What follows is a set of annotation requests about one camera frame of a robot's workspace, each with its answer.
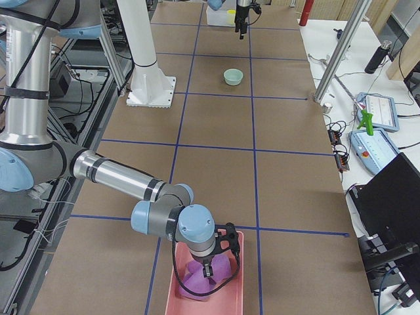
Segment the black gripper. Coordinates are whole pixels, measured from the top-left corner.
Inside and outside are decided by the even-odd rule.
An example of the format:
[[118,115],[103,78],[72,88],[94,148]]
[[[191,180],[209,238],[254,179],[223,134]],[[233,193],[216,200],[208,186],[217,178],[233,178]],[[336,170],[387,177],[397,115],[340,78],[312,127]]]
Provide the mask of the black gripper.
[[240,33],[240,40],[244,39],[244,34],[247,32],[247,18],[248,18],[248,7],[236,6],[235,15],[235,32]]
[[216,256],[216,253],[206,253],[206,252],[192,252],[192,258],[199,262],[203,266],[203,276],[205,278],[210,278],[213,276],[213,267],[211,266],[213,258]]

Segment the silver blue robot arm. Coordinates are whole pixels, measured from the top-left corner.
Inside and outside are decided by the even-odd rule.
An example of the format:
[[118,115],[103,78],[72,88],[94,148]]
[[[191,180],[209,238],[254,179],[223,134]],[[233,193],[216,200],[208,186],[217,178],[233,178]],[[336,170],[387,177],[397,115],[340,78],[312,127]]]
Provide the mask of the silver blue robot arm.
[[[217,11],[222,7],[224,3],[223,0],[208,0],[208,6]],[[252,1],[248,0],[237,0],[236,1],[236,8],[235,8],[235,17],[234,17],[234,25],[235,25],[235,32],[239,33],[239,39],[242,40],[244,35],[247,33],[248,29],[248,17],[249,17],[249,9],[251,8]]]
[[7,28],[1,133],[1,189],[17,192],[72,176],[136,197],[131,225],[143,234],[185,243],[211,277],[221,252],[210,211],[194,204],[189,186],[172,185],[47,132],[53,37],[96,39],[102,33],[98,1],[2,1]]

